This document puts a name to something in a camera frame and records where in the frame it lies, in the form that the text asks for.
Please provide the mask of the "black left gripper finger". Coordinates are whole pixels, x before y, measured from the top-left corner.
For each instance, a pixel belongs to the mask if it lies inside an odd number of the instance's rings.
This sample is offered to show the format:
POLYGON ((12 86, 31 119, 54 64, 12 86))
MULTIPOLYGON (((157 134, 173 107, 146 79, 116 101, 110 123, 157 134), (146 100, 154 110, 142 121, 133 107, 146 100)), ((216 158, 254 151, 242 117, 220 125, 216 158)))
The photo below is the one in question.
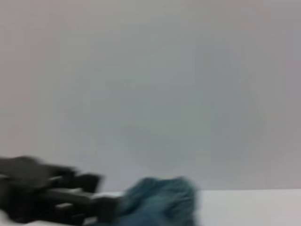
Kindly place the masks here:
POLYGON ((55 189, 54 200, 55 213, 64 223, 84 223, 89 218, 111 223, 120 201, 116 197, 98 196, 81 189, 55 189))
POLYGON ((104 176, 97 174, 75 174, 59 182, 59 188, 81 189, 84 192, 96 192, 104 176))

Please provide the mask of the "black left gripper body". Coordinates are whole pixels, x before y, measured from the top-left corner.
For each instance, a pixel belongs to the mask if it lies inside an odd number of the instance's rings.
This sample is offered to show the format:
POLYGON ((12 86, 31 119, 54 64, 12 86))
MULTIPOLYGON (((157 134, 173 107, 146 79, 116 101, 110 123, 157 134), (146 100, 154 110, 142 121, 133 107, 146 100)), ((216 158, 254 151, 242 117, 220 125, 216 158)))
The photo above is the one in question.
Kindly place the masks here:
POLYGON ((74 204, 46 196, 54 188, 71 188, 76 170, 21 156, 0 159, 0 209, 16 223, 48 221, 81 224, 74 204))

